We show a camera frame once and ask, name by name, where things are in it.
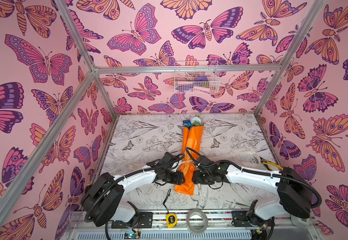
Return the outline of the orange wrapping paper sheet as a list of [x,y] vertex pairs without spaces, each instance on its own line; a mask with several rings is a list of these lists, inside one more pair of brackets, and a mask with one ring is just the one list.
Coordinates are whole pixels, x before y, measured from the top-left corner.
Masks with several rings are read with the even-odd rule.
[[194,171],[196,170],[196,167],[193,164],[193,160],[191,159],[191,157],[197,159],[198,155],[193,152],[191,152],[191,155],[189,155],[186,152],[186,147],[189,147],[195,150],[196,152],[199,152],[201,148],[203,131],[204,126],[191,127],[190,129],[184,127],[182,153],[185,154],[185,157],[182,160],[182,164],[179,167],[179,171],[184,174],[185,182],[181,185],[175,186],[175,191],[177,193],[189,196],[194,195],[195,184],[192,178],[194,175]]

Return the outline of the white fake rose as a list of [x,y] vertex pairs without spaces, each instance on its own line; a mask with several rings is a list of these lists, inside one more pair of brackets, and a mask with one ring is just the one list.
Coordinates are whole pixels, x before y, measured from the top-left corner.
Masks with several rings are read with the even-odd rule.
[[201,119],[201,115],[200,114],[197,114],[195,117],[192,117],[190,119],[190,122],[191,122],[193,127],[199,127],[199,126],[203,126],[204,125],[204,122]]

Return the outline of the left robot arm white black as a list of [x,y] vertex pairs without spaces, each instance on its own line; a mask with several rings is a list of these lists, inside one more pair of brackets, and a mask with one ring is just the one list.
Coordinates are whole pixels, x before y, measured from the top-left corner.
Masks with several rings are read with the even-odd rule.
[[122,198],[130,191],[144,185],[161,181],[164,184],[182,185],[184,174],[177,170],[185,154],[173,155],[166,152],[161,159],[151,161],[142,169],[119,176],[103,173],[85,188],[81,206],[86,223],[93,222],[101,227],[109,221],[119,221],[132,228],[140,221],[140,210],[131,203],[122,205]]

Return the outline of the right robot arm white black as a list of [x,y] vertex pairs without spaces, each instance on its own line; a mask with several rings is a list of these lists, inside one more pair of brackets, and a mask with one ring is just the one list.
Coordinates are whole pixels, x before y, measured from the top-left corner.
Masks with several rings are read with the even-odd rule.
[[213,162],[189,147],[185,151],[197,168],[192,178],[194,184],[243,184],[272,193],[268,199],[252,201],[241,219],[250,225],[260,227],[268,220],[284,214],[308,219],[311,210],[322,204],[319,192],[291,168],[283,168],[281,171],[256,170],[228,160]]

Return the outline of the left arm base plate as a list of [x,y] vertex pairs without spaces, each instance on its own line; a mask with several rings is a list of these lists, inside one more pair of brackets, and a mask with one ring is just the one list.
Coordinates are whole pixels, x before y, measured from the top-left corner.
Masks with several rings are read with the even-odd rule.
[[153,212],[137,212],[130,221],[113,221],[112,229],[150,229],[152,228]]

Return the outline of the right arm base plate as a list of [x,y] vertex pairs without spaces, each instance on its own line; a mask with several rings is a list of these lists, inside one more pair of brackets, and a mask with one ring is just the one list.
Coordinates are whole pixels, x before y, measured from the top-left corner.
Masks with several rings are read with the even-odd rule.
[[261,231],[275,226],[272,219],[263,220],[253,211],[232,211],[232,225],[234,227],[253,227]]

